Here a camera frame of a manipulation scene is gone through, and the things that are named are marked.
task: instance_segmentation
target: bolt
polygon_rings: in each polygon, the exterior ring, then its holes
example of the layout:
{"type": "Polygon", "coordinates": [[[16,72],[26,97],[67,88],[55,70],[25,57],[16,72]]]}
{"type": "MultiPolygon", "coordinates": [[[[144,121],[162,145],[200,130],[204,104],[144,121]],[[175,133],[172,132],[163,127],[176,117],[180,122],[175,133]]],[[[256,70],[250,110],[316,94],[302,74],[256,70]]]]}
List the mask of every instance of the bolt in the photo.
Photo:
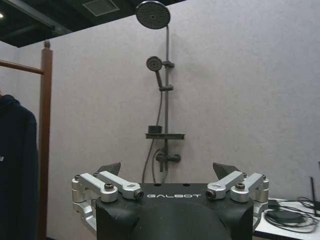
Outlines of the bolt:
{"type": "Polygon", "coordinates": [[[208,200],[212,201],[216,198],[216,191],[208,190],[205,192],[205,196],[208,200]]]}
{"type": "Polygon", "coordinates": [[[235,185],[236,189],[243,190],[245,189],[245,185],[242,182],[239,182],[235,185]]]}
{"type": "Polygon", "coordinates": [[[142,190],[135,191],[133,197],[135,200],[140,200],[144,197],[145,193],[142,190]]]}
{"type": "Polygon", "coordinates": [[[113,185],[112,183],[110,183],[110,182],[109,182],[109,183],[106,183],[106,184],[104,185],[104,189],[107,190],[107,191],[108,191],[108,190],[110,191],[110,190],[114,189],[114,185],[113,185]]]}

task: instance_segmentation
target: dark hoodie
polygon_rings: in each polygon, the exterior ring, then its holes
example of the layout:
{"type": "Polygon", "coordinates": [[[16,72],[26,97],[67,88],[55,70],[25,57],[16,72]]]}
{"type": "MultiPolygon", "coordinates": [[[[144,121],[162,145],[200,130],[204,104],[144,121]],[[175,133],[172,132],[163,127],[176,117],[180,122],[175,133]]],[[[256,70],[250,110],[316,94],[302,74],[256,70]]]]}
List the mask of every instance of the dark hoodie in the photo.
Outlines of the dark hoodie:
{"type": "Polygon", "coordinates": [[[11,95],[0,97],[0,240],[34,240],[37,123],[11,95]]]}

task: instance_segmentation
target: handheld shower head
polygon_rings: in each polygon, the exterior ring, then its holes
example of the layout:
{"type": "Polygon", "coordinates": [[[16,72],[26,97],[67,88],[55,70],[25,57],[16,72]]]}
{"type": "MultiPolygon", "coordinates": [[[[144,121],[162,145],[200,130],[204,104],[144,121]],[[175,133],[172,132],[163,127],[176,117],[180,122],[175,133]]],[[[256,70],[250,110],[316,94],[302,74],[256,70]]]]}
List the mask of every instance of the handheld shower head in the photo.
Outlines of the handheld shower head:
{"type": "Polygon", "coordinates": [[[143,1],[136,7],[136,18],[148,29],[162,29],[170,22],[168,8],[158,1],[143,1]]]}
{"type": "Polygon", "coordinates": [[[157,56],[151,56],[146,61],[146,66],[153,72],[160,71],[162,69],[162,61],[157,56]]]}
{"type": "Polygon", "coordinates": [[[157,56],[151,56],[146,61],[146,66],[151,71],[155,72],[156,74],[156,80],[158,81],[159,88],[162,88],[162,81],[160,77],[159,71],[162,69],[162,61],[157,56]]]}

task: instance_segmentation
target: table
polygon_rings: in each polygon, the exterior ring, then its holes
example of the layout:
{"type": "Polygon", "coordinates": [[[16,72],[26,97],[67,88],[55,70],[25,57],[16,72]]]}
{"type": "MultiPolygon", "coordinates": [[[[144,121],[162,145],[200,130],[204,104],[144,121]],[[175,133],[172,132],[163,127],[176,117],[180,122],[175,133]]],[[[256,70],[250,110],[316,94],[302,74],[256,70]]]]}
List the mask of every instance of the table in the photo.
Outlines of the table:
{"type": "MultiPolygon", "coordinates": [[[[283,206],[297,208],[299,210],[313,213],[312,209],[306,208],[302,206],[298,201],[295,202],[281,202],[283,206]]],[[[255,237],[272,239],[272,240],[320,240],[320,222],[318,223],[318,227],[315,232],[312,233],[297,233],[291,232],[279,227],[273,226],[265,220],[264,213],[262,213],[261,221],[258,227],[255,229],[253,235],[255,237]]]]}

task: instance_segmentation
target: wooden pole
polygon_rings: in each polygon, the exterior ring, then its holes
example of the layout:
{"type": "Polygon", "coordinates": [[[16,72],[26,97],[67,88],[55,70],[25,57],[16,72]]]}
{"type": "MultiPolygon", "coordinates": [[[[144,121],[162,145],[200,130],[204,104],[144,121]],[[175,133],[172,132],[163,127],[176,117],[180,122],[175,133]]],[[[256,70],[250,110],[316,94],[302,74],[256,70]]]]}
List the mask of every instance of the wooden pole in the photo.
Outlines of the wooden pole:
{"type": "Polygon", "coordinates": [[[44,49],[42,50],[41,69],[43,75],[41,76],[40,87],[38,240],[45,240],[47,238],[52,63],[53,51],[50,50],[49,40],[46,40],[44,41],[44,49]]]}
{"type": "Polygon", "coordinates": [[[10,69],[17,69],[25,72],[35,73],[35,74],[41,74],[41,75],[44,74],[44,71],[42,71],[39,68],[21,65],[21,64],[9,62],[9,61],[0,60],[0,66],[10,68],[10,69]]]}

